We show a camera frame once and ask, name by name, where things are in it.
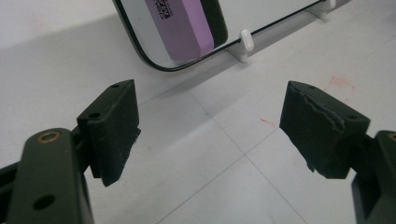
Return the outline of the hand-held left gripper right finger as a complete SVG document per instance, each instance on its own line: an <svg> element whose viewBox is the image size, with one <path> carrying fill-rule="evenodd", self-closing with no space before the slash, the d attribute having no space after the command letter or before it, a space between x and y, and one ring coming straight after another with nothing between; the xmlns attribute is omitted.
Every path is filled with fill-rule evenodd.
<svg viewBox="0 0 396 224"><path fill-rule="evenodd" d="M304 157L308 168L326 178L345 178L354 145L370 120L360 112L306 83L290 81L279 127Z"/></svg>

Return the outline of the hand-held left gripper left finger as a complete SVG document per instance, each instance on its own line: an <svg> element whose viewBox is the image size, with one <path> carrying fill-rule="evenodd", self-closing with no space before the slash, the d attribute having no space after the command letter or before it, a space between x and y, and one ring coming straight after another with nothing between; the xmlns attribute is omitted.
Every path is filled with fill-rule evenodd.
<svg viewBox="0 0 396 224"><path fill-rule="evenodd" d="M110 85L77 118L92 174L108 187L118 181L140 134L134 80Z"/></svg>

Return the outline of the purple whiteboard eraser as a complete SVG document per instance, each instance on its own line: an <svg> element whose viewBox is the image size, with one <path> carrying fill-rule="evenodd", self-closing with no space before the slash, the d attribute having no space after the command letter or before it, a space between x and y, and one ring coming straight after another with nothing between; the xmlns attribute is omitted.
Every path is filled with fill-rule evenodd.
<svg viewBox="0 0 396 224"><path fill-rule="evenodd" d="M145 0L174 61L199 59L228 40L219 0Z"/></svg>

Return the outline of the black-framed whiteboard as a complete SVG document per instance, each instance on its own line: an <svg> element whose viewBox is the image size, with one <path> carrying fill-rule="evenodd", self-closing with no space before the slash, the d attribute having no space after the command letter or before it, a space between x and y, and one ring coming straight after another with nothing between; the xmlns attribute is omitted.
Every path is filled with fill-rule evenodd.
<svg viewBox="0 0 396 224"><path fill-rule="evenodd" d="M174 61L168 55L145 0L113 0L135 50L143 62L164 72L176 72L192 66L240 41L240 32L251 35L271 27L320 0L219 0L228 29L228 40L205 56Z"/></svg>

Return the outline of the white whiteboard stand foot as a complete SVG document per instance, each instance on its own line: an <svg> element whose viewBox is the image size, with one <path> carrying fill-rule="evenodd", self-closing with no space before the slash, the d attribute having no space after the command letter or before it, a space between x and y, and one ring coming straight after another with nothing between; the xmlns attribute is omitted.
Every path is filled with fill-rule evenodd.
<svg viewBox="0 0 396 224"><path fill-rule="evenodd" d="M320 0L318 3L309 7L306 11L312 15L324 20L330 10L336 6L336 0Z"/></svg>
<svg viewBox="0 0 396 224"><path fill-rule="evenodd" d="M245 63L248 60L248 54L254 50L254 42L249 30L240 32L240 41L227 48L235 59L240 63Z"/></svg>

